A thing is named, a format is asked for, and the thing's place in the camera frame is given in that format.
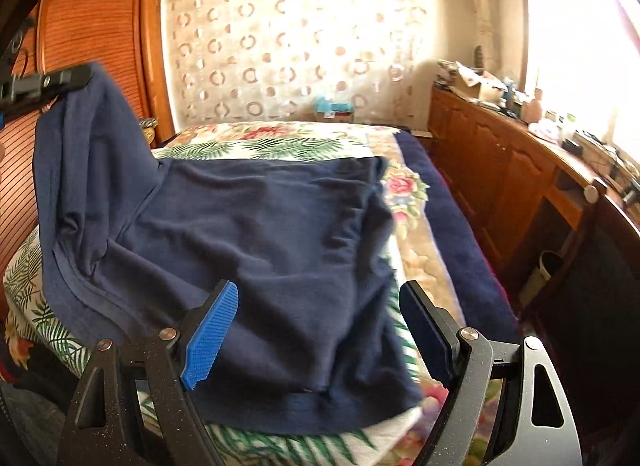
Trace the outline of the dark patterned folded quilt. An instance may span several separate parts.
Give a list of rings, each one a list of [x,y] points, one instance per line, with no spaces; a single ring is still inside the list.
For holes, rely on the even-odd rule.
[[[157,119],[156,118],[140,119],[139,125],[145,137],[145,140],[148,142],[149,145],[152,145],[155,139],[155,129],[157,127]]]

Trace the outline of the palm leaf print sheet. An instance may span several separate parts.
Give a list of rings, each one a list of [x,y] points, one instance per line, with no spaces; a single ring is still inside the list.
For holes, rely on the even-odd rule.
[[[157,158],[292,160],[302,163],[375,155],[361,141],[281,137],[280,139],[209,141],[157,149]],[[35,368],[35,345],[51,350],[54,362],[72,377],[84,370],[90,351],[55,317],[42,290],[38,231],[32,231],[17,249],[2,284],[6,286],[9,315],[1,333],[9,363],[21,372]],[[376,465],[416,423],[419,410],[346,434],[318,437],[280,437],[209,424],[206,431],[229,465]]]

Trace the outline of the open cardboard box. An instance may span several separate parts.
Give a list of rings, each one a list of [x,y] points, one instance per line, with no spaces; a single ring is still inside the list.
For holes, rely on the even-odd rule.
[[[507,89],[506,85],[490,72],[472,69],[456,62],[451,90],[463,98],[498,104]]]

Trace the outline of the long wooden side cabinet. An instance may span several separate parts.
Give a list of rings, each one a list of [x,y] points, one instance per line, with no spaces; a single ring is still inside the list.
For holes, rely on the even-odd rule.
[[[639,299],[639,233],[612,187],[518,122],[433,86],[432,158],[515,312],[541,254],[564,259],[535,308],[625,311]]]

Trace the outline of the floral bedspread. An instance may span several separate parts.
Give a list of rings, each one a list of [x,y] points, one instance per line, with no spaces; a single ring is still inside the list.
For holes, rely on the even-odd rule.
[[[349,137],[366,143],[388,161],[382,178],[385,204],[394,217],[393,236],[384,250],[384,257],[395,271],[396,282],[416,281],[434,304],[448,310],[456,321],[463,314],[444,260],[424,213],[427,185],[419,174],[405,164],[395,140],[397,129],[346,125],[326,122],[236,122],[199,126],[187,129],[165,147],[202,144],[209,141],[280,139],[281,137],[320,137],[342,139]],[[390,314],[404,348],[408,371],[420,387],[423,399],[416,408],[419,418],[393,449],[377,465],[409,465],[425,444],[434,423],[444,406],[447,390],[432,377],[406,327],[399,311],[398,293],[390,294]]]

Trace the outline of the navy blue printed t-shirt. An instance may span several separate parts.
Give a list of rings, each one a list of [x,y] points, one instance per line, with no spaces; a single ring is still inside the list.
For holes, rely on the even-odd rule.
[[[84,345],[179,324],[221,281],[239,308],[193,399],[206,422],[342,434],[419,404],[387,304],[381,157],[156,158],[112,78],[37,122],[43,293]]]

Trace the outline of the navy blue blanket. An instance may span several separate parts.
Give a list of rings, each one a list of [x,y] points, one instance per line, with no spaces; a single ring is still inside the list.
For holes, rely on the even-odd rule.
[[[442,174],[411,133],[401,130],[395,134],[395,140],[405,164],[427,185],[424,212],[466,324],[491,340],[518,342],[518,321],[506,292],[480,250]]]

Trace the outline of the tissue box with blue bag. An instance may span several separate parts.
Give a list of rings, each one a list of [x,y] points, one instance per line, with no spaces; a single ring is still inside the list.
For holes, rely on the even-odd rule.
[[[353,122],[354,106],[320,96],[314,101],[314,118],[325,122]]]

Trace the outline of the wooden slatted wardrobe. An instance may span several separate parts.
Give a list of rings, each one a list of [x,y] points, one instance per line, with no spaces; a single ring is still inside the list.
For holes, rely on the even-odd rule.
[[[37,223],[32,183],[43,109],[102,70],[154,141],[175,133],[164,74],[160,0],[1,0],[1,263]]]

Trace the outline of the pink ceramic bottle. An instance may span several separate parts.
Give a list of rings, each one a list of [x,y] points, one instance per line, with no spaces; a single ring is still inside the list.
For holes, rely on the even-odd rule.
[[[535,88],[534,97],[523,105],[522,119],[530,125],[538,122],[544,117],[544,106],[542,106],[542,90]]]

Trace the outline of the circle pattern sheer curtain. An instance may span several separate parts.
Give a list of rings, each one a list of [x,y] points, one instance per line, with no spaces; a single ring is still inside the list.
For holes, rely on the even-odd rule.
[[[360,123],[419,128],[430,0],[164,0],[181,128],[312,120],[323,96]]]

